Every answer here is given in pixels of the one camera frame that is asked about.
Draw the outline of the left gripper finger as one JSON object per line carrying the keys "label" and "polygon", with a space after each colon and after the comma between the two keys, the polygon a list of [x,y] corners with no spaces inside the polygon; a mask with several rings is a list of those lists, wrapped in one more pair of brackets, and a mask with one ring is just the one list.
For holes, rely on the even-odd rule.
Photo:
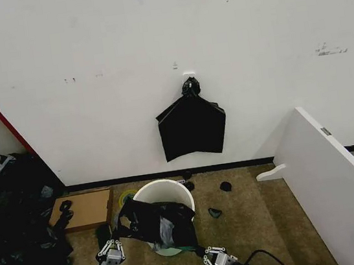
{"label": "left gripper finger", "polygon": [[96,255],[97,259],[99,260],[105,257],[111,249],[116,249],[117,246],[115,245],[115,242],[116,242],[115,239],[112,238],[107,240],[107,242],[102,246],[100,251],[97,253]]}
{"label": "left gripper finger", "polygon": [[116,250],[118,251],[120,261],[124,262],[126,259],[126,256],[124,255],[124,249],[123,249],[123,245],[120,241],[120,238],[118,236],[114,236],[113,240],[115,241],[115,247],[116,247]]}

